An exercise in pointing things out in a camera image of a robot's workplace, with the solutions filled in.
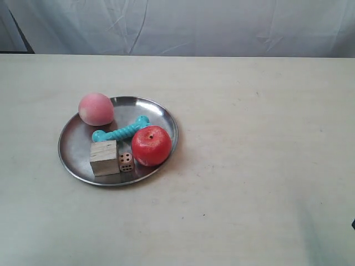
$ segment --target die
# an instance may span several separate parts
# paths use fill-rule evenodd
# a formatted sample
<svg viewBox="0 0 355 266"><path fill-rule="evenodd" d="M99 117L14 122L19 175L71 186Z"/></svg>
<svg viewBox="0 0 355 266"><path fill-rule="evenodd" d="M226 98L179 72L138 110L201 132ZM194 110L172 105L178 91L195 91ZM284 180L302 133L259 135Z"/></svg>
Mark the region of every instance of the die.
<svg viewBox="0 0 355 266"><path fill-rule="evenodd" d="M133 157L132 154L130 154L129 152L125 152L121 154L118 158L118 162L119 162L120 170L122 172L129 172L132 171L134 168Z"/></svg>
<svg viewBox="0 0 355 266"><path fill-rule="evenodd" d="M90 165L95 176L119 173L117 141L94 142L90 149Z"/></svg>

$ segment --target metal plate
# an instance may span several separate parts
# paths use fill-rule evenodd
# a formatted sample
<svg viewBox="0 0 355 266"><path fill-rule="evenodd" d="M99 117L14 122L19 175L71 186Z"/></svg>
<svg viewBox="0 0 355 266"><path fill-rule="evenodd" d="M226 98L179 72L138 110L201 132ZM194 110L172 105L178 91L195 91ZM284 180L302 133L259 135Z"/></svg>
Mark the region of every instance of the metal plate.
<svg viewBox="0 0 355 266"><path fill-rule="evenodd" d="M90 166L91 135L95 130L113 131L134 123L140 115L146 115L152 125L164 128L173 142L171 154L178 143L179 132L176 121L161 105L143 98L123 96L111 98L115 109L114 121L106 126L90 126L84 123L79 114L74 115L65 125L58 141L59 158L64 167L74 177L97 186L123 186L143 180L154 174L159 166L146 167L135 161L135 169L114 175L95 177ZM119 153L131 152L131 139L119 141Z"/></svg>

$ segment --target pink peach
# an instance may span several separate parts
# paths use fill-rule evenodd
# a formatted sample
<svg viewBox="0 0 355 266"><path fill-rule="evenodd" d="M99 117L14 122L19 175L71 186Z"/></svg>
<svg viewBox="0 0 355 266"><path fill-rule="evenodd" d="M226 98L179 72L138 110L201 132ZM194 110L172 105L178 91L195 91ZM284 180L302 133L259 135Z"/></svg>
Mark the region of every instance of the pink peach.
<svg viewBox="0 0 355 266"><path fill-rule="evenodd" d="M107 96L90 93L79 103L79 116L91 126L103 126L113 121L114 107Z"/></svg>

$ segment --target plate rim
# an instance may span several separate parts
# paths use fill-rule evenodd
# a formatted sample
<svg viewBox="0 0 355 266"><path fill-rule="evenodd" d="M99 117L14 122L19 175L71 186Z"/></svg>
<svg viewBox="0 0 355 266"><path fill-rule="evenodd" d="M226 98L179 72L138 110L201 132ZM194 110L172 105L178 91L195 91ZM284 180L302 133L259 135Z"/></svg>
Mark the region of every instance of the plate rim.
<svg viewBox="0 0 355 266"><path fill-rule="evenodd" d="M61 130L60 132L60 135L59 135L59 139L58 139L58 155L59 155L59 159L60 159L60 162L62 163L62 165L64 166L64 168L75 178L85 182L85 183L88 183L90 185L93 185L93 186L98 186L98 187L120 187L120 186L126 186L126 185L131 185L131 184L134 184L134 183L137 183L141 180L144 180L150 176L152 176L153 174L157 173L162 167L164 167L166 165L166 163L170 160L170 158L172 157L173 153L175 152L176 150L176 147L178 146L178 142L179 142L179 126L178 126L178 122L176 121L176 119L174 118L174 116L171 114L171 112L165 108L164 106L162 106L161 104L157 103L156 101L153 101L153 100L150 100L148 98L143 98L143 97L138 97L138 96L116 96L116 97L110 97L109 99L111 101L113 101L114 99L116 98L134 98L134 99L139 99L139 100L144 100L144 101L149 101L157 106L159 106L160 108L162 108L164 111L166 111L170 117L172 118L173 122L174 122L174 128L175 128L175 131L176 131L176 137L175 137L175 141L172 145L172 148L171 148L171 151L169 153L169 156L168 158L161 164L159 165L159 167L157 169L155 169L154 171L150 172L149 174L141 177L141 178L138 178L138 179L135 179L135 180L132 180L132 181L129 181L129 182L124 182L124 183L113 183L113 184L102 184L102 183L97 183L97 182L93 182L93 181L90 181L90 180L86 180L80 176L78 176L77 174L75 174L73 171L71 171L69 169L69 167L65 164L63 158L62 158L62 154L61 154L61 149L60 149L60 143L61 143L61 140L62 140L62 137L63 137L63 133L64 133L64 130L67 128L67 126L69 125L69 123L77 116L79 115L79 113L77 112L76 114L74 114L68 121L67 123L63 126L63 129Z"/></svg>

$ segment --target dog bone toy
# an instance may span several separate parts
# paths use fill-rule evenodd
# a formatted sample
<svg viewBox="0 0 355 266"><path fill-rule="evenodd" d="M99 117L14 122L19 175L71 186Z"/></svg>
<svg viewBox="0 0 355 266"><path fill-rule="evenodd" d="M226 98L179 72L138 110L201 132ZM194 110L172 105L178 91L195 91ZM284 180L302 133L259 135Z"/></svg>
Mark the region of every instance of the dog bone toy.
<svg viewBox="0 0 355 266"><path fill-rule="evenodd" d="M147 126L150 126L150 122L148 117L145 115L139 116L134 124L123 127L121 129L117 129L112 132L105 132L103 130L97 130L92 135L92 140L94 142L106 141L106 140L123 140L129 137L133 137L134 134Z"/></svg>

